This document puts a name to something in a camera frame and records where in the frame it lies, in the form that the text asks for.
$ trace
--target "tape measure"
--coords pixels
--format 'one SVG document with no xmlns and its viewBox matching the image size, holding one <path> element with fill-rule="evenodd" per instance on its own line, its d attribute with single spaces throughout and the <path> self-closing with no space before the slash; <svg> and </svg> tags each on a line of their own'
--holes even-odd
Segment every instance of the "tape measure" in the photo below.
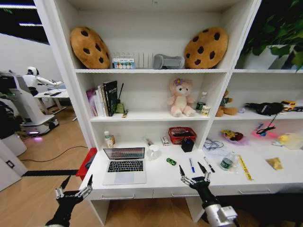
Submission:
<svg viewBox="0 0 303 227">
<path fill-rule="evenodd" d="M 251 177 L 251 175 L 250 175 L 250 173 L 249 173 L 241 155 L 239 155 L 239 159 L 240 159 L 241 166 L 244 170 L 244 173 L 245 173 L 247 179 L 249 179 L 250 181 L 253 181 L 254 179 L 252 179 L 252 177 Z"/>
</svg>

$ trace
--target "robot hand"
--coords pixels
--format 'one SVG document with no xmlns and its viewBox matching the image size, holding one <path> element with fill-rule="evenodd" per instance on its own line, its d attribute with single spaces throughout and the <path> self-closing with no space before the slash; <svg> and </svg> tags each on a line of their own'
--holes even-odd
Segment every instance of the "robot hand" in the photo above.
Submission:
<svg viewBox="0 0 303 227">
<path fill-rule="evenodd" d="M 199 196 L 201 197 L 201 200 L 203 202 L 202 207 L 205 210 L 202 218 L 204 218 L 204 221 L 208 222 L 211 227 L 234 226 L 234 219 L 236 219 L 237 213 L 231 206 L 221 207 L 219 201 L 208 188 L 210 184 L 210 173 L 206 172 L 205 168 L 201 166 L 200 163 L 199 166 L 205 175 L 192 179 L 189 179 L 185 176 L 185 173 L 180 165 L 179 168 L 181 181 L 192 189 L 197 190 Z"/>
<path fill-rule="evenodd" d="M 69 176 L 66 180 L 64 180 L 60 186 L 60 188 L 55 189 L 56 200 L 59 203 L 59 208 L 57 209 L 55 215 L 51 220 L 46 223 L 46 226 L 62 226 L 69 227 L 71 213 L 74 206 L 85 199 L 90 192 L 92 191 L 92 177 L 90 176 L 89 182 L 85 188 L 80 191 L 66 191 L 63 192 L 63 189 L 66 187 L 69 179 Z"/>
</svg>

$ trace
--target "grey device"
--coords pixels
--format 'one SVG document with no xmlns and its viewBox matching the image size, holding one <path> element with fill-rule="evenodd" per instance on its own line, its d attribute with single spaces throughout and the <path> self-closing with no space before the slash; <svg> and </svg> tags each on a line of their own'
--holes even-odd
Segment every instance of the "grey device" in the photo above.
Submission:
<svg viewBox="0 0 303 227">
<path fill-rule="evenodd" d="M 109 158 L 103 185 L 146 183 L 145 148 L 104 148 Z"/>
<path fill-rule="evenodd" d="M 153 57 L 153 69 L 182 69 L 184 67 L 185 59 L 183 56 L 170 57 L 164 54 L 156 54 Z"/>
</svg>

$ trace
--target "white table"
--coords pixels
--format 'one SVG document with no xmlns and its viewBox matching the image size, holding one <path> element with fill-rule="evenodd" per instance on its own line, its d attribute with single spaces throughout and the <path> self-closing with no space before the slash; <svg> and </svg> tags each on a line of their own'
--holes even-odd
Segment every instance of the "white table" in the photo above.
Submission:
<svg viewBox="0 0 303 227">
<path fill-rule="evenodd" d="M 125 147 L 147 147 L 142 141 L 121 141 L 117 138 L 116 148 Z M 214 195 L 241 195 L 241 194 L 271 194 L 278 191 L 303 187 L 303 151 L 289 150 L 276 146 L 269 146 L 269 140 L 251 140 L 247 146 L 236 146 L 224 143 L 228 149 L 241 154 L 242 158 L 254 178 L 249 181 L 239 165 L 238 174 L 230 171 L 223 171 L 219 167 L 222 157 L 211 158 L 209 161 L 215 173 L 211 174 L 210 190 Z M 104 174 L 106 172 L 108 158 L 104 151 L 98 151 L 94 161 L 80 188 L 87 185 L 88 180 L 93 174 L 93 191 L 87 197 L 90 200 L 102 225 L 105 224 L 107 209 L 110 200 L 123 199 L 141 199 L 141 198 L 165 198 L 165 197 L 183 197 L 186 198 L 189 211 L 194 222 L 197 222 L 204 210 L 202 201 L 197 191 L 189 188 L 180 181 L 179 164 L 182 166 L 186 176 L 192 178 L 203 175 L 197 161 L 206 167 L 208 165 L 203 157 L 202 150 L 196 148 L 192 152 L 184 153 L 180 146 L 171 145 L 163 147 L 162 144 L 156 144 L 160 147 L 162 155 L 153 161 L 145 156 L 146 178 L 145 184 L 124 184 L 124 185 L 102 185 Z M 266 150 L 254 149 L 254 147 L 264 147 Z M 166 158 L 172 158 L 177 162 L 172 166 L 166 162 Z M 189 157 L 192 158 L 196 173 L 192 173 Z M 284 169 L 274 170 L 266 161 L 266 158 L 279 157 Z"/>
<path fill-rule="evenodd" d="M 61 92 L 60 94 L 56 95 L 56 96 L 51 96 L 51 94 L 57 93 L 57 92 Z M 37 95 L 34 96 L 34 98 L 38 98 L 40 105 L 42 106 L 42 108 L 44 109 L 45 114 L 48 114 L 48 110 L 42 100 L 42 98 L 52 98 L 54 99 L 56 105 L 58 106 L 59 110 L 56 111 L 53 114 L 56 114 L 62 110 L 64 110 L 66 107 L 62 107 L 60 102 L 59 102 L 59 98 L 69 98 L 67 90 L 66 89 L 54 89 L 54 90 L 50 90 L 50 91 L 44 91 L 44 92 L 40 92 Z"/>
</svg>

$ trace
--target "stuffed bear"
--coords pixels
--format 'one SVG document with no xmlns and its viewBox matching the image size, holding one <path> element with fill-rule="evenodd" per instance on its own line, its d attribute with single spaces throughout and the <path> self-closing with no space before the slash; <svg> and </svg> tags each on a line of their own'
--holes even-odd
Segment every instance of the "stuffed bear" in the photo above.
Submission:
<svg viewBox="0 0 303 227">
<path fill-rule="evenodd" d="M 172 79 L 169 85 L 173 95 L 167 100 L 171 105 L 171 114 L 174 117 L 180 117 L 184 113 L 187 117 L 192 117 L 196 111 L 188 104 L 194 103 L 194 98 L 190 96 L 193 89 L 193 81 L 189 79 Z"/>
<path fill-rule="evenodd" d="M 229 108 L 225 107 L 225 105 L 227 103 L 231 103 L 233 101 L 232 98 L 226 98 L 226 96 L 228 94 L 229 94 L 229 91 L 226 90 L 224 95 L 223 95 L 222 101 L 220 103 L 219 109 L 217 111 L 216 117 L 222 117 L 223 114 L 228 114 L 228 115 L 236 115 L 237 114 L 238 109 L 236 107 L 229 107 Z"/>
<path fill-rule="evenodd" d="M 109 51 L 93 29 L 76 27 L 71 31 L 71 46 L 77 58 L 88 69 L 108 69 Z"/>
<path fill-rule="evenodd" d="M 224 56 L 228 43 L 227 33 L 220 27 L 210 27 L 195 35 L 185 48 L 187 69 L 209 69 Z"/>
</svg>

